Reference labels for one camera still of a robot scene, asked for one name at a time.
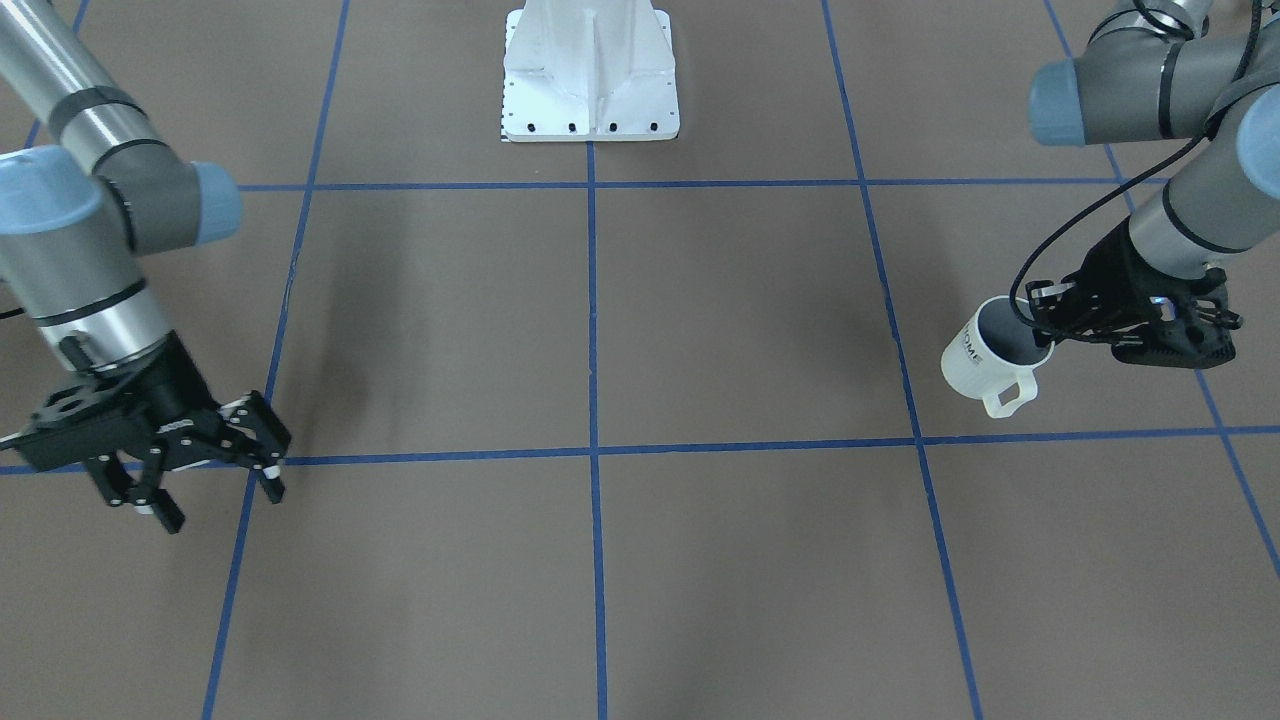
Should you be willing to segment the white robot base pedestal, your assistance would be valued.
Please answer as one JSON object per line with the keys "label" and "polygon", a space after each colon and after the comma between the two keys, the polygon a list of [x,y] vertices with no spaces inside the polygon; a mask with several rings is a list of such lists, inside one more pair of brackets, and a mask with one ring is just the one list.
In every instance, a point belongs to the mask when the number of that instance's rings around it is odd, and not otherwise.
{"label": "white robot base pedestal", "polygon": [[504,22],[500,137],[655,142],[680,135],[669,14],[650,1],[527,1]]}

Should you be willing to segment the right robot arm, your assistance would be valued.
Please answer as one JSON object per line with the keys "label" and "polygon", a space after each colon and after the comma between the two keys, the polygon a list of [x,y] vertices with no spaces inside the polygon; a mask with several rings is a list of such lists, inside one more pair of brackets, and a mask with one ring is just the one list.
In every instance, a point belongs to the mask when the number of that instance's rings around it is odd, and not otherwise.
{"label": "right robot arm", "polygon": [[237,183],[182,160],[51,3],[5,1],[1,35],[3,78],[51,138],[3,155],[3,281],[67,369],[3,447],[36,471],[79,464],[172,534],[169,471],[243,468],[279,503],[289,430],[260,392],[214,398],[138,264],[233,236]]}

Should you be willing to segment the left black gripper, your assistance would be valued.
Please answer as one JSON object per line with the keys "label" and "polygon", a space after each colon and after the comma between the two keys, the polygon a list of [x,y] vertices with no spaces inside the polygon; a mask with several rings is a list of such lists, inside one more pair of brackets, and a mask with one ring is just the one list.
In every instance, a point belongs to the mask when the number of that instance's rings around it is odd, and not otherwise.
{"label": "left black gripper", "polygon": [[1157,266],[1143,256],[1123,222],[1088,251],[1080,268],[1062,282],[1032,281],[1025,284],[1030,313],[1056,313],[1059,318],[1028,320],[1036,342],[1120,341],[1140,320],[1139,306],[1151,296],[1211,292],[1211,270],[1203,263],[1174,269]]}

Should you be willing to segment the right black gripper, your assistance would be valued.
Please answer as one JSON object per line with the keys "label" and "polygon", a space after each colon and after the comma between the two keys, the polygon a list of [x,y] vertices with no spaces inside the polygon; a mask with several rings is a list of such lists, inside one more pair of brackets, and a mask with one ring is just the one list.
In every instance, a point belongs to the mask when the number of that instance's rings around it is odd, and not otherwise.
{"label": "right black gripper", "polygon": [[[292,434],[257,391],[218,405],[178,336],[128,363],[95,366],[95,450],[84,455],[88,473],[110,507],[148,510],[168,534],[178,534],[186,515],[161,487],[165,471],[205,462],[251,470],[268,497],[285,497],[282,466]],[[142,462],[133,478],[122,455]]]}

